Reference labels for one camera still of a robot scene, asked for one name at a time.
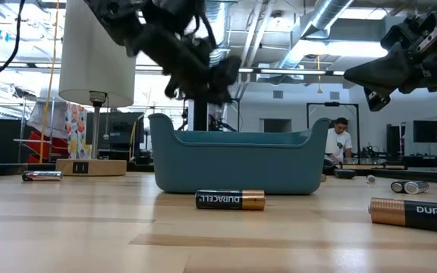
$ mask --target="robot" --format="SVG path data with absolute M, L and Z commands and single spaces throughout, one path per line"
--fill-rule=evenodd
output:
M 380 111 L 396 89 L 437 91 L 437 5 L 426 14 L 409 14 L 380 41 L 388 54 L 345 71 L 344 78 L 364 87 L 370 111 Z
M 217 48 L 205 15 L 205 0 L 81 0 L 85 1 L 113 41 L 129 56 L 146 53 L 171 79 L 168 97 L 176 91 L 186 99 L 221 105 L 231 101 L 228 87 L 235 82 L 241 60 L 230 56 L 214 67 L 209 53 Z M 137 12 L 143 13 L 145 24 Z M 202 19 L 206 39 L 184 33 L 190 21 Z M 437 91 L 437 5 L 426 14 L 407 16 L 380 42 L 388 55 L 345 71 L 344 78 L 364 87 L 370 111 L 380 111 L 396 89 L 409 94 L 416 88 Z
M 85 1 L 112 40 L 126 48 L 128 56 L 144 52 L 171 76 L 165 89 L 174 98 L 177 90 L 186 99 L 222 105 L 231 102 L 228 87 L 238 76 L 241 59 L 229 56 L 210 67 L 209 54 L 217 49 L 206 18 L 205 0 L 80 0 Z M 142 24 L 138 12 L 146 20 Z M 195 18 L 196 29 L 185 33 Z M 194 37 L 204 23 L 209 36 Z

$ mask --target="white t-shirt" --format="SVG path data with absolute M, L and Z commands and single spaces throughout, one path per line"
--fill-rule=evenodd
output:
M 352 148 L 352 139 L 348 132 L 336 133 L 334 128 L 328 129 L 325 153 L 333 154 L 338 160 L 343 161 L 345 149 Z

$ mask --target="lamp base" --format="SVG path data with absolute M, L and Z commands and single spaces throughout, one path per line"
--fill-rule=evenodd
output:
M 126 174 L 125 160 L 57 159 L 56 171 L 64 176 L 121 176 Z

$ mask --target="blue plastic bin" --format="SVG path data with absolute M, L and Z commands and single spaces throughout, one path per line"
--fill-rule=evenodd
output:
M 330 120 L 296 133 L 175 131 L 149 116 L 156 184 L 168 193 L 200 189 L 311 194 L 321 183 Z

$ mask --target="desk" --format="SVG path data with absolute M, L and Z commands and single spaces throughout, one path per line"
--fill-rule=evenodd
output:
M 0 177 L 0 272 L 437 273 L 437 233 L 371 224 L 371 197 L 437 201 L 391 180 L 329 177 L 310 196 L 268 196 L 264 212 L 197 210 L 152 174 Z

